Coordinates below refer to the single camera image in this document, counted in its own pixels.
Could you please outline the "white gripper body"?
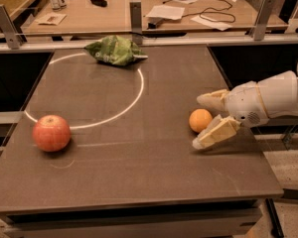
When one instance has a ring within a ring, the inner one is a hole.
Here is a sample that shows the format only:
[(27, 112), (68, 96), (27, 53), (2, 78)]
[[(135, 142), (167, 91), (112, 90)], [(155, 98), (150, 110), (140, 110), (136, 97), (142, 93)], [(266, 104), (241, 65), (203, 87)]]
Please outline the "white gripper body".
[(257, 127), (268, 122), (257, 83), (248, 83), (235, 87), (224, 100), (226, 111), (245, 127)]

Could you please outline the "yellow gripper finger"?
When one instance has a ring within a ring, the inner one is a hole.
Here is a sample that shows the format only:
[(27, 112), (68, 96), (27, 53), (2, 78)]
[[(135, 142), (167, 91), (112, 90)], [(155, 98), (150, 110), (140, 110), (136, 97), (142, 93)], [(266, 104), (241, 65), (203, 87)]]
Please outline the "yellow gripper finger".
[(231, 116), (222, 118), (221, 115), (216, 116), (212, 122), (204, 129), (196, 139), (193, 140), (195, 149), (206, 149), (212, 145), (222, 142), (236, 135), (240, 129), (240, 122)]
[(228, 90), (221, 89), (214, 92), (201, 94), (197, 97), (197, 101), (203, 108), (224, 112), (226, 111), (225, 98), (228, 96), (228, 94)]

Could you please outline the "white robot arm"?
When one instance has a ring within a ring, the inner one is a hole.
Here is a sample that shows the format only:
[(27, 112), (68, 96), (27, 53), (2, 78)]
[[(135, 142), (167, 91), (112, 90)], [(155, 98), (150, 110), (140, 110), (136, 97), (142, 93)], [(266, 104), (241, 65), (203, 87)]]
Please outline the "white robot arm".
[(236, 135), (241, 127), (265, 125), (281, 116), (298, 116), (298, 62), (296, 72), (250, 81), (233, 90), (221, 89), (197, 97), (198, 103), (217, 116), (193, 140), (195, 149), (206, 149)]

